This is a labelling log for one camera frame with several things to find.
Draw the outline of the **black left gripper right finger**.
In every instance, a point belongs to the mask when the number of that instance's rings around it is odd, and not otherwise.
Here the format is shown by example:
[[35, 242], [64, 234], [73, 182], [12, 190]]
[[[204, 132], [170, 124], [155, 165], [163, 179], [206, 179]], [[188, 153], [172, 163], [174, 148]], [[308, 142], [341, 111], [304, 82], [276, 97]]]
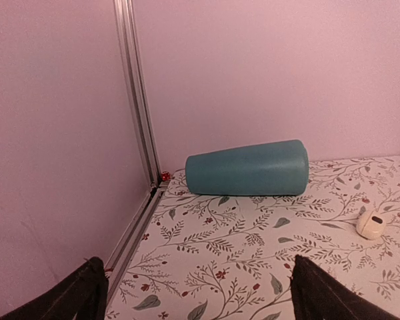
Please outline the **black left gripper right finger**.
[[396, 319], [397, 317], [350, 291], [301, 255], [295, 256], [290, 281], [296, 319]]

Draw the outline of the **cream earbud charging case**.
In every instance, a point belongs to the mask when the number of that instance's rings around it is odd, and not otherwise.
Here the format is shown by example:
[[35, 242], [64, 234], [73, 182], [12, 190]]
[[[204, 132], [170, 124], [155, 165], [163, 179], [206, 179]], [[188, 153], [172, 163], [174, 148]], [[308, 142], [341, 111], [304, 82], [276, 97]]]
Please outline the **cream earbud charging case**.
[[364, 212], [357, 220], [356, 232], [368, 240], [376, 240], [382, 236], [386, 221], [375, 211]]

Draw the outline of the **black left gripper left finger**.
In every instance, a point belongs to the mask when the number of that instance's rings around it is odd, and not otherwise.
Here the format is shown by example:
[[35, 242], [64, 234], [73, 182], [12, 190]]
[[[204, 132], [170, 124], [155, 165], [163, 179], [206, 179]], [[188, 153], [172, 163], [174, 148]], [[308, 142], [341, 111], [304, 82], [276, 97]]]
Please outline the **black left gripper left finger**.
[[52, 289], [0, 319], [104, 319], [108, 286], [103, 261], [92, 257]]

